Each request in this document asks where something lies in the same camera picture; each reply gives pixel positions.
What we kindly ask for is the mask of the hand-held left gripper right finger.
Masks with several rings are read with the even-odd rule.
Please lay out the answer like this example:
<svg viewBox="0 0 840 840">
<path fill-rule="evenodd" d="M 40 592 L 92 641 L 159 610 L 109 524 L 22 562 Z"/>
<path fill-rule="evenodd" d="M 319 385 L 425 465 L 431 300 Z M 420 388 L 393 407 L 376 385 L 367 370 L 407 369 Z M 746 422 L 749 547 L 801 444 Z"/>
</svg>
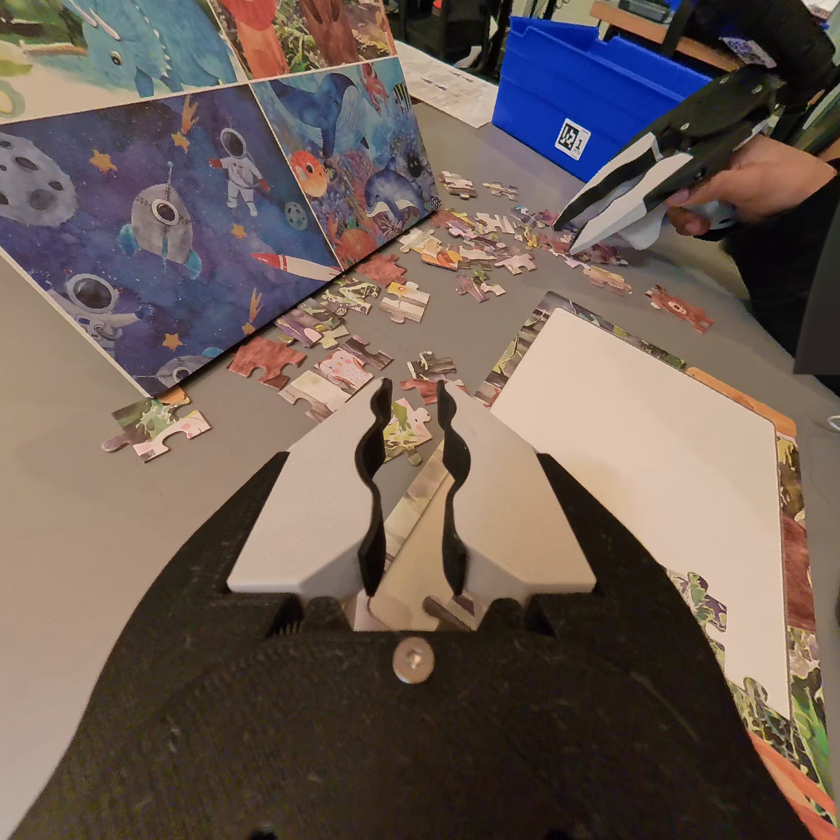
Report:
<svg viewBox="0 0 840 840">
<path fill-rule="evenodd" d="M 589 593 L 595 575 L 536 450 L 454 383 L 437 383 L 443 461 L 444 575 L 485 606 Z"/>
</svg>

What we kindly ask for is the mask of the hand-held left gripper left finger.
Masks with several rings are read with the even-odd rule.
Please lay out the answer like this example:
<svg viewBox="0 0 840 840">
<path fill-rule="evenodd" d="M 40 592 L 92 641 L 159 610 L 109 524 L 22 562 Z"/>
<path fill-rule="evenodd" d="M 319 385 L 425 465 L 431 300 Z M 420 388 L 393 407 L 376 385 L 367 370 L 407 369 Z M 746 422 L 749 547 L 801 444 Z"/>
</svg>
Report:
<svg viewBox="0 0 840 840">
<path fill-rule="evenodd" d="M 373 595 L 385 565 L 381 494 L 392 382 L 370 381 L 287 453 L 227 578 L 237 593 Z"/>
</svg>

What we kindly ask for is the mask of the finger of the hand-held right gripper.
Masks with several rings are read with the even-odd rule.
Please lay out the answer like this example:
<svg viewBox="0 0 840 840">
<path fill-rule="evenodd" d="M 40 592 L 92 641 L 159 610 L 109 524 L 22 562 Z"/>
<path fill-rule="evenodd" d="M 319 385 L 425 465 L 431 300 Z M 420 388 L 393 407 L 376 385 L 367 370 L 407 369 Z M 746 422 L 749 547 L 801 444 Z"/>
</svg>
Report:
<svg viewBox="0 0 840 840">
<path fill-rule="evenodd" d="M 666 156 L 625 194 L 580 227 L 569 254 L 575 256 L 606 241 L 632 225 L 643 222 L 665 199 L 701 181 L 708 174 L 708 164 L 693 156 Z"/>
<path fill-rule="evenodd" d="M 587 224 L 638 184 L 661 158 L 655 134 L 640 134 L 594 173 L 555 220 L 553 230 Z"/>
</svg>

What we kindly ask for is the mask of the brown bear face puzzle piece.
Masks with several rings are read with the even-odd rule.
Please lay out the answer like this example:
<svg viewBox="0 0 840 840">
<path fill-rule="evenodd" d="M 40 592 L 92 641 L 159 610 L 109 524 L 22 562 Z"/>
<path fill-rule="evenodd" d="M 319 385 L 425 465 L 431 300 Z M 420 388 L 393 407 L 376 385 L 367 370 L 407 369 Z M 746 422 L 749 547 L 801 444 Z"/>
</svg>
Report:
<svg viewBox="0 0 840 840">
<path fill-rule="evenodd" d="M 674 315 L 680 321 L 688 323 L 693 330 L 700 334 L 706 333 L 713 325 L 713 321 L 708 317 L 705 309 L 671 295 L 660 285 L 654 285 L 646 290 L 645 297 L 650 300 L 650 305 L 653 308 Z"/>
</svg>

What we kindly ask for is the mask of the pile of jigsaw pieces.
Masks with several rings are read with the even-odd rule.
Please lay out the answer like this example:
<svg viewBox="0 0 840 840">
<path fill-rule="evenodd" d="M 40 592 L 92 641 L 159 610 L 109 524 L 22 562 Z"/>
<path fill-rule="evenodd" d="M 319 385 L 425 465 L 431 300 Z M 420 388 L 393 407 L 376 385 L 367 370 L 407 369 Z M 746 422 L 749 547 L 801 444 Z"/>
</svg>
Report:
<svg viewBox="0 0 840 840">
<path fill-rule="evenodd" d="M 258 374 L 258 382 L 278 392 L 294 404 L 308 403 L 307 416 L 314 422 L 329 417 L 336 408 L 350 399 L 373 379 L 374 373 L 396 373 L 387 369 L 394 365 L 394 356 L 378 343 L 370 342 L 348 326 L 348 317 L 369 316 L 375 304 L 384 322 L 391 326 L 423 325 L 432 295 L 406 277 L 401 256 L 418 255 L 426 266 L 440 268 L 452 284 L 459 300 L 484 303 L 507 293 L 494 280 L 494 268 L 509 271 L 512 276 L 536 269 L 534 256 L 543 252 L 560 257 L 569 267 L 582 267 L 584 275 L 595 287 L 620 296 L 632 288 L 621 274 L 610 268 L 628 266 L 615 246 L 597 244 L 572 257 L 570 247 L 576 228 L 565 225 L 555 232 L 552 224 L 558 215 L 550 211 L 530 212 L 525 206 L 511 206 L 507 214 L 475 213 L 469 215 L 454 209 L 439 209 L 424 228 L 412 227 L 400 241 L 400 253 L 379 252 L 362 260 L 355 274 L 341 276 L 315 298 L 307 298 L 289 310 L 275 323 L 276 335 L 247 339 L 234 353 L 227 369 L 244 378 Z M 321 353 L 311 369 L 292 378 L 286 368 L 295 371 L 306 362 L 304 350 Z M 107 453 L 132 448 L 143 461 L 167 452 L 165 440 L 176 433 L 188 438 L 210 428 L 198 411 L 183 413 L 190 404 L 181 382 L 197 371 L 205 356 L 180 357 L 164 367 L 162 396 L 146 397 L 113 413 L 119 433 L 108 438 L 101 448 Z M 464 388 L 458 378 L 457 365 L 449 356 L 436 356 L 431 350 L 420 350 L 408 359 L 407 377 L 397 384 L 406 392 L 415 391 L 425 405 L 436 402 L 436 383 L 447 381 Z M 407 453 L 410 463 L 418 465 L 417 447 L 429 439 L 419 413 L 413 419 L 411 403 L 397 392 L 396 420 L 385 432 L 387 458 Z"/>
</svg>

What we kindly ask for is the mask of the person's right hand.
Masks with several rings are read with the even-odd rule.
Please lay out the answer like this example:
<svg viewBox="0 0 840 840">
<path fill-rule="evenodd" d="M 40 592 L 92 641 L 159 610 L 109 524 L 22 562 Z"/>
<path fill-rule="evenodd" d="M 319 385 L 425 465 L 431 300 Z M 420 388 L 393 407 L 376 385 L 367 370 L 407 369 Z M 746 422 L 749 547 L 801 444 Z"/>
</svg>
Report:
<svg viewBox="0 0 840 840">
<path fill-rule="evenodd" d="M 727 168 L 673 194 L 668 220 L 681 235 L 705 235 L 711 223 L 696 207 L 724 203 L 738 223 L 762 222 L 799 206 L 836 175 L 830 163 L 758 135 L 734 152 Z"/>
</svg>

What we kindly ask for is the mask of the wooden desk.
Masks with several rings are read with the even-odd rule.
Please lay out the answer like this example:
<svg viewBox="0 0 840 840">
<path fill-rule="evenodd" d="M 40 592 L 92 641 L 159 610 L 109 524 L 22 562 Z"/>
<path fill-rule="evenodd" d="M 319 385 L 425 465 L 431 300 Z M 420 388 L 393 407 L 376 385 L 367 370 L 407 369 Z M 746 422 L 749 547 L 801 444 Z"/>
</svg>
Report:
<svg viewBox="0 0 840 840">
<path fill-rule="evenodd" d="M 644 17 L 622 10 L 617 3 L 593 2 L 590 15 L 607 27 L 613 27 L 626 34 L 632 34 L 655 45 L 661 55 L 673 57 L 682 55 L 697 60 L 718 70 L 732 71 L 742 67 L 741 59 L 727 47 L 710 47 L 683 35 L 685 23 L 677 15 L 674 34 L 669 34 L 669 27 L 657 24 Z"/>
</svg>

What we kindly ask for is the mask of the blue plastic bin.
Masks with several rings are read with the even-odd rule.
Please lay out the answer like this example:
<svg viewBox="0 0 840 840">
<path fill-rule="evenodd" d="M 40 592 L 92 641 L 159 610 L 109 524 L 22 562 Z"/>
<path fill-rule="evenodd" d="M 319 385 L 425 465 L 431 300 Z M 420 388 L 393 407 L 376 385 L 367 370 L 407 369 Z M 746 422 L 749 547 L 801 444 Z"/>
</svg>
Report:
<svg viewBox="0 0 840 840">
<path fill-rule="evenodd" d="M 594 26 L 513 17 L 492 123 L 588 182 L 709 77 Z"/>
</svg>

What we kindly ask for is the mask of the jigsaw puzzle tray board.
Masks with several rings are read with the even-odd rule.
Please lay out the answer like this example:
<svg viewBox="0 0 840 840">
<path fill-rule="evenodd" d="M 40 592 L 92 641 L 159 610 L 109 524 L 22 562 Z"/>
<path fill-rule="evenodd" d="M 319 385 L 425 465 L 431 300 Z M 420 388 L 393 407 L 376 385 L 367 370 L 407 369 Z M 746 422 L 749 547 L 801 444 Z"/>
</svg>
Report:
<svg viewBox="0 0 840 840">
<path fill-rule="evenodd" d="M 665 567 L 766 768 L 838 838 L 795 422 L 554 291 L 476 398 Z"/>
</svg>

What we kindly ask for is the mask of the person's dark clothing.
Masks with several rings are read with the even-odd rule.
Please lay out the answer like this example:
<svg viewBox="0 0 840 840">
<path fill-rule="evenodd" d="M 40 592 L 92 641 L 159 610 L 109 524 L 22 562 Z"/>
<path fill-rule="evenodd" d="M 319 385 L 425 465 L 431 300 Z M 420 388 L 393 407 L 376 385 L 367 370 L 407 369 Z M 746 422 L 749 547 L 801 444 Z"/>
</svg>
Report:
<svg viewBox="0 0 840 840">
<path fill-rule="evenodd" d="M 723 248 L 733 259 L 763 329 L 796 355 L 825 247 L 838 250 L 839 175 L 790 211 L 731 228 Z"/>
</svg>

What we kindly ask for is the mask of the white printed paper sheet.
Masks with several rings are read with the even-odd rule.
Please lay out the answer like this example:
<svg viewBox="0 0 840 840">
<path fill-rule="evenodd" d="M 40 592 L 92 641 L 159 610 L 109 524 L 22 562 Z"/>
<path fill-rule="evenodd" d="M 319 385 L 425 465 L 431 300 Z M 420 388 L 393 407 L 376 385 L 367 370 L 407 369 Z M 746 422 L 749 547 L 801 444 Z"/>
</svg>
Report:
<svg viewBox="0 0 840 840">
<path fill-rule="evenodd" d="M 492 121 L 498 86 L 450 66 L 402 41 L 396 54 L 410 95 L 468 126 L 479 129 Z"/>
</svg>

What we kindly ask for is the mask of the illustrated puzzle box lid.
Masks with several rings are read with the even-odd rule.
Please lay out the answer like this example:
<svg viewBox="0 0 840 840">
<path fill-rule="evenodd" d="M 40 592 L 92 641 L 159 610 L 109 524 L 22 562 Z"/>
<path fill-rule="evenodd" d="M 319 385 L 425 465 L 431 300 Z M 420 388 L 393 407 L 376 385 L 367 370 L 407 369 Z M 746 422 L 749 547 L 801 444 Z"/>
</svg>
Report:
<svg viewBox="0 0 840 840">
<path fill-rule="evenodd" d="M 384 2 L 1 2 L 1 245 L 158 396 L 440 207 Z"/>
</svg>

